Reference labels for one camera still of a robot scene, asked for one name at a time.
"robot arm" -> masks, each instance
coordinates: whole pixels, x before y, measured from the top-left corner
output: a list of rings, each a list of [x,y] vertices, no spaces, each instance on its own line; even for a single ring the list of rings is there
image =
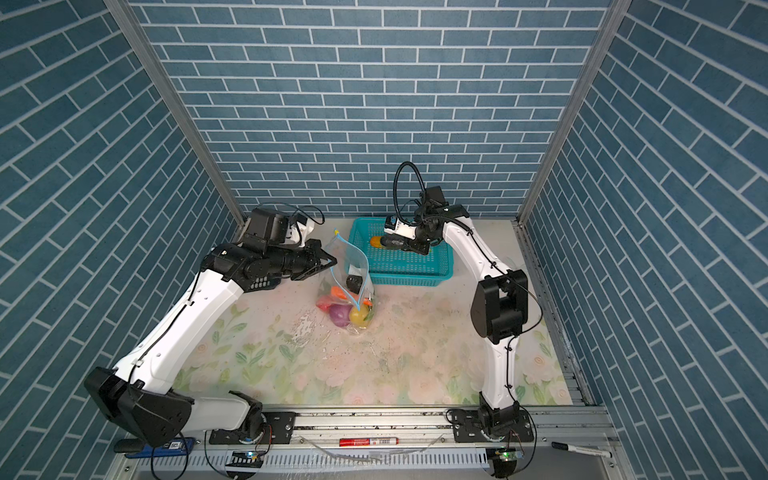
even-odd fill
[[[405,166],[414,170],[422,188],[412,222],[403,219],[397,207],[397,178]],[[479,416],[486,433],[503,436],[519,415],[513,379],[518,337],[528,318],[541,318],[538,301],[528,307],[532,296],[528,278],[522,270],[512,271],[488,248],[464,207],[449,205],[440,187],[426,188],[411,162],[398,168],[393,191],[396,215],[387,218],[381,246],[427,255],[435,242],[445,241],[478,281],[470,316],[475,331],[485,339]]]
[[[240,392],[227,399],[191,399],[171,390],[176,375],[216,319],[240,295],[271,290],[284,278],[304,280],[336,264],[319,240],[305,240],[315,223],[257,207],[240,243],[211,250],[199,273],[165,317],[112,369],[95,368],[86,390],[113,423],[160,446],[178,432],[211,429],[260,433],[261,404]]]

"red marker pen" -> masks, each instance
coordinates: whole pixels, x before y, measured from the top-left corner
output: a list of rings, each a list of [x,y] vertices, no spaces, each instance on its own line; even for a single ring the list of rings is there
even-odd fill
[[[371,445],[397,445],[397,437],[377,437],[374,439],[340,439],[339,447],[367,447]]]

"blue plastic basket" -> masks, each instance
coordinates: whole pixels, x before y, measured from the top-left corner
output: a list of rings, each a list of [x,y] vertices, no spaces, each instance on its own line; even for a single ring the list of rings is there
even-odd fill
[[[349,242],[368,257],[374,283],[436,286],[453,276],[453,249],[447,243],[430,248],[429,255],[371,247],[371,237],[383,234],[381,217],[357,218],[349,233]]]

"purple onion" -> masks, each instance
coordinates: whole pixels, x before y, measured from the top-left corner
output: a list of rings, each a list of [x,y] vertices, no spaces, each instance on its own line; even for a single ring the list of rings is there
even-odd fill
[[[339,305],[334,303],[331,305],[328,314],[331,315],[331,321],[333,325],[344,328],[349,325],[349,311],[352,309],[351,305]]]

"blue brick wallpaper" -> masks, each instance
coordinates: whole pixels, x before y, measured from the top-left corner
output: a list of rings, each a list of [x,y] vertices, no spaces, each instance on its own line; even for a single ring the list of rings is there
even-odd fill
[[[768,478],[768,3],[634,0],[529,231],[638,478]]]
[[[352,217],[393,212],[404,160],[516,214],[608,3],[131,2],[246,210]]]
[[[0,12],[0,478],[103,478],[82,379],[234,224],[101,0]]]

